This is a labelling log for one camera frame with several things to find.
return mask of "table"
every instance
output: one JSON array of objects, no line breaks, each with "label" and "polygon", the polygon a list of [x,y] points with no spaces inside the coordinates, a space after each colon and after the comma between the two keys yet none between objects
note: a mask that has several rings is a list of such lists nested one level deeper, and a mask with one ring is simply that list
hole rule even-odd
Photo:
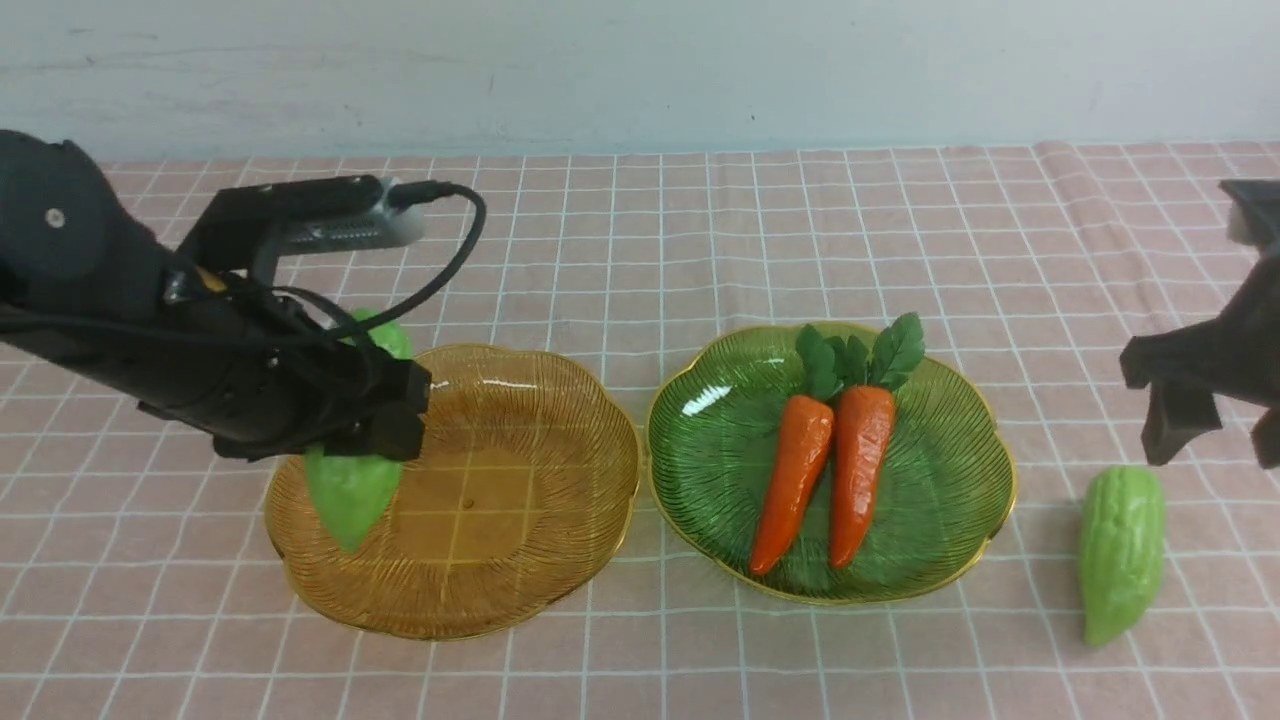
[{"label": "table", "polygon": [[[635,418],[719,333],[924,318],[983,389],[1019,464],[1012,520],[960,583],[890,607],[764,597],[641,497],[590,585],[465,643],[358,634],[293,600],[261,527],[270,465],[0,350],[0,719],[1202,720],[1280,702],[1280,483],[1253,409],[1161,470],[1166,584],[1106,650],[1083,647],[1078,503],[1140,462],[1130,334],[1216,315],[1254,255],[1222,232],[1220,178],[1280,177],[1280,145],[952,147],[573,158],[115,164],[124,202],[177,242],[224,186],[334,172],[474,184],[471,263],[408,316],[419,347],[575,357]],[[452,252],[461,202],[407,250],[287,260],[283,279],[384,306]]]}]

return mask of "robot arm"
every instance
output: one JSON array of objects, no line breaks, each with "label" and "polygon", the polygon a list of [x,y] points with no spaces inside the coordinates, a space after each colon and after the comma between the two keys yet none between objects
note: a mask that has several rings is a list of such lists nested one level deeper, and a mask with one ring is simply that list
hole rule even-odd
[{"label": "robot arm", "polygon": [[1266,409],[1253,425],[1260,466],[1280,466],[1280,181],[1230,179],[1228,234],[1261,258],[1217,318],[1139,336],[1120,354],[1125,384],[1151,387],[1142,445],[1149,465],[1222,428],[1215,395]]},{"label": "robot arm", "polygon": [[[475,205],[472,225],[440,274],[399,305],[355,322],[315,293],[273,287],[284,255],[408,245],[421,237],[411,209],[451,195]],[[79,147],[0,131],[0,340],[209,433],[224,457],[323,443],[329,455],[412,460],[430,374],[367,331],[438,292],[484,218],[475,191],[444,182],[228,188],[173,251]],[[300,300],[335,325],[323,328]]]}]

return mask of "white wall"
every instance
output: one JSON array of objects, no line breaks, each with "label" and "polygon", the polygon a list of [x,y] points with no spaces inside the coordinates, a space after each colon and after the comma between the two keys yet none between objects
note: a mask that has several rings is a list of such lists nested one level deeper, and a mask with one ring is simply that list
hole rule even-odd
[{"label": "white wall", "polygon": [[1272,138],[1277,69],[1276,0],[0,0],[0,127],[104,159]]}]

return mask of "amber glass plate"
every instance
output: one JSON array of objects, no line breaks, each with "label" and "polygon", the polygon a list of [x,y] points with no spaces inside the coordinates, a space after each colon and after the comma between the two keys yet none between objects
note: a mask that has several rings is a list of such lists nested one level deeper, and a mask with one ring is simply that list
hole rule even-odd
[{"label": "amber glass plate", "polygon": [[631,520],[640,438],[581,365],[548,352],[448,346],[431,370],[421,456],[360,550],[311,505],[301,459],[275,474],[266,528],[321,615],[416,639],[525,620],[589,580]]}]

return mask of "green glass plate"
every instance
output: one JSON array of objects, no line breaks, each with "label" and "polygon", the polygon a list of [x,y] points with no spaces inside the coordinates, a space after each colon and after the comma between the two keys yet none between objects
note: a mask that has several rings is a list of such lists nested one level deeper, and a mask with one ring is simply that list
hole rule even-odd
[{"label": "green glass plate", "polygon": [[[849,323],[814,325],[827,336],[856,334],[868,347],[877,334]],[[732,332],[659,391],[648,421],[658,509],[703,555],[776,596],[856,605],[951,583],[978,562],[1009,518],[1018,477],[986,400],[932,357],[895,393],[899,419],[876,515],[854,561],[842,570],[827,564],[831,483],[824,473],[787,555],[762,578],[748,570],[782,406],[803,380],[794,350],[799,331]]]}]

